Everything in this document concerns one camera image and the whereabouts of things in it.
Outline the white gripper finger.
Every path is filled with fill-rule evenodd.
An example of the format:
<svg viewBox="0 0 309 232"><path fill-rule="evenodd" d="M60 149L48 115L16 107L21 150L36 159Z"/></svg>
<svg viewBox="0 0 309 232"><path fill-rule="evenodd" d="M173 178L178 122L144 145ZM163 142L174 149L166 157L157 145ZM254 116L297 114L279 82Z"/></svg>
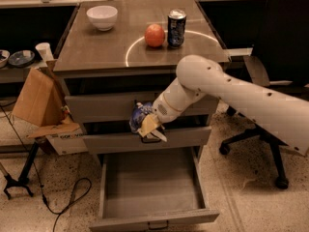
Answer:
<svg viewBox="0 0 309 232"><path fill-rule="evenodd" d="M164 141L164 142L167 142L166 136L165 136L163 133L161 133L160 131L158 131L158 130L153 130L153 131L151 132L151 134L152 134L153 136L159 138L160 140L162 140L162 141Z"/></svg>

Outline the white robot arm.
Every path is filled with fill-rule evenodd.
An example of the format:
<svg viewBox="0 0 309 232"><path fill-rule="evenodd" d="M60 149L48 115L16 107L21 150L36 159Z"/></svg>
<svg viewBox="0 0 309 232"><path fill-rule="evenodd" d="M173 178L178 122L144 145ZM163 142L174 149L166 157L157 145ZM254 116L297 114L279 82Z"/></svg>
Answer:
<svg viewBox="0 0 309 232"><path fill-rule="evenodd" d="M308 101L231 77L219 64L198 55L182 58L176 78L154 101L138 133L155 133L205 95L229 104L303 156L309 152Z"/></svg>

